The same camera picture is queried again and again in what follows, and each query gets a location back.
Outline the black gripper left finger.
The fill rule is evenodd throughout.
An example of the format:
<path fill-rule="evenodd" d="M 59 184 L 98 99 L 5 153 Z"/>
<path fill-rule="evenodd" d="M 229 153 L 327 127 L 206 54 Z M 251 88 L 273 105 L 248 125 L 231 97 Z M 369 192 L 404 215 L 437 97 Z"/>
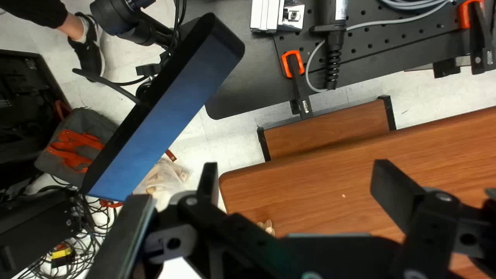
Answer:
<path fill-rule="evenodd" d="M 178 203 L 178 215 L 197 234 L 186 262 L 203 279 L 285 279 L 290 276 L 280 242 L 240 214 L 218 206 L 218 167 L 203 166 L 192 194 Z"/>

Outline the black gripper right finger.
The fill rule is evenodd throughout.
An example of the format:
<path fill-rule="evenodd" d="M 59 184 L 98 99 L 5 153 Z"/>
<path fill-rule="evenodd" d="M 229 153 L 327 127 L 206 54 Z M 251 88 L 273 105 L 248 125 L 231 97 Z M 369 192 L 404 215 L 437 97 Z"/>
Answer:
<path fill-rule="evenodd" d="M 425 189 L 389 159 L 373 163 L 370 194 L 404 232 L 391 274 L 400 279 L 453 279 L 451 256 L 465 254 L 494 279 L 494 204 L 465 204 L 456 195 Z"/>

